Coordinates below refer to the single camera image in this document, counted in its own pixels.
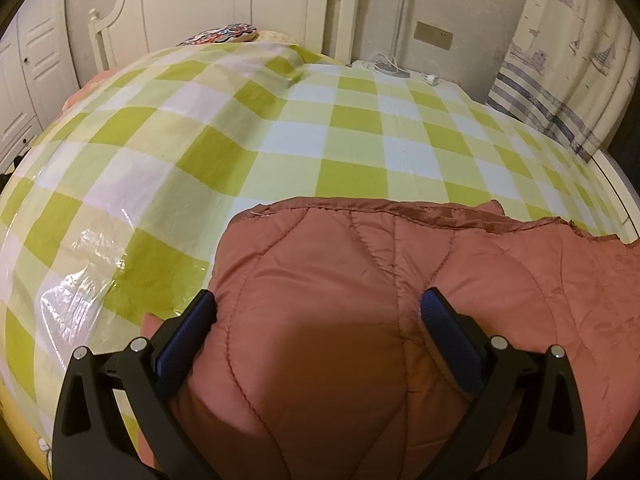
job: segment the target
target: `blue textured pad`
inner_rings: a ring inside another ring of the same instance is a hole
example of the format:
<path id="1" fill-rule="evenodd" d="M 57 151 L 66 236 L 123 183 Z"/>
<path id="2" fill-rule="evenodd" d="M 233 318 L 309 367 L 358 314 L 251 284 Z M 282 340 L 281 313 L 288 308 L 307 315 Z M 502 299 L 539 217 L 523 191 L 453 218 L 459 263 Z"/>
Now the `blue textured pad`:
<path id="1" fill-rule="evenodd" d="M 479 396 L 484 389 L 482 356 L 433 289 L 420 299 L 420 316 L 460 389 Z"/>
<path id="2" fill-rule="evenodd" d="M 156 392 L 162 398 L 175 395 L 187 376 L 193 358 L 216 322 L 216 301 L 208 291 L 194 298 L 194 303 L 177 319 L 180 325 L 156 359 Z"/>

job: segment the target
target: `white cabinet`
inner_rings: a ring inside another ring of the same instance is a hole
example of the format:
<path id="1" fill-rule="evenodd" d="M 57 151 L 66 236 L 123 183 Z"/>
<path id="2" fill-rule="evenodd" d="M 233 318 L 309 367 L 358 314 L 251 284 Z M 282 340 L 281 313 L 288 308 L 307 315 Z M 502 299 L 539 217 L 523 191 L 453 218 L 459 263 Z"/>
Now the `white cabinet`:
<path id="1" fill-rule="evenodd" d="M 25 0 L 0 40 L 0 173 L 78 89 L 64 0 Z"/>

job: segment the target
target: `white curtain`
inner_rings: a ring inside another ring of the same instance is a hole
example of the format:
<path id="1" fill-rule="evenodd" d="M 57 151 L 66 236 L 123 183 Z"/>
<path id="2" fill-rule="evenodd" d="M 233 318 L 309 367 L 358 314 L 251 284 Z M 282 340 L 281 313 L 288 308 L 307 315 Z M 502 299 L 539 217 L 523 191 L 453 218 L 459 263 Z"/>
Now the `white curtain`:
<path id="1" fill-rule="evenodd" d="M 639 69 L 640 42 L 614 0 L 527 0 L 487 104 L 588 160 Z"/>

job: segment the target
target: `headboard panel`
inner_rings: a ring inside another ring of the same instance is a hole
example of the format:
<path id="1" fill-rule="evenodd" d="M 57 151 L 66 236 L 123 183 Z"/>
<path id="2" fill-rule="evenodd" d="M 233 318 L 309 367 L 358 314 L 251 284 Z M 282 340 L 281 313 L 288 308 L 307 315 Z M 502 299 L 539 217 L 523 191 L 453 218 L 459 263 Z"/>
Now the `headboard panel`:
<path id="1" fill-rule="evenodd" d="M 351 62 L 358 0 L 340 0 L 335 57 Z M 98 70 L 126 66 L 208 28 L 252 23 L 322 51 L 327 0 L 116 0 L 109 16 L 90 13 L 89 34 Z"/>

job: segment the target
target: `silver screw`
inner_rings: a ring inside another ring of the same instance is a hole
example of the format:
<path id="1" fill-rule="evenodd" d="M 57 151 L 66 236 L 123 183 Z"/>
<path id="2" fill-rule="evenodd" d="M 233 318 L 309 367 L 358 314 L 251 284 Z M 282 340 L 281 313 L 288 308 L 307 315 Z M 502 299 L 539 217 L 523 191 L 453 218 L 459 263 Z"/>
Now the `silver screw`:
<path id="1" fill-rule="evenodd" d="M 553 345 L 551 347 L 551 353 L 557 359 L 560 359 L 566 355 L 564 348 L 562 348 L 560 345 Z"/>
<path id="2" fill-rule="evenodd" d="M 501 335 L 494 335 L 491 338 L 491 346 L 496 350 L 506 350 L 507 346 L 509 346 L 509 342 Z"/>
<path id="3" fill-rule="evenodd" d="M 146 348 L 146 339 L 143 337 L 135 338 L 129 345 L 134 352 L 140 352 Z"/>
<path id="4" fill-rule="evenodd" d="M 74 358 L 75 359 L 82 359 L 84 356 L 86 355 L 86 346 L 79 346 L 78 348 L 76 348 L 74 350 Z"/>

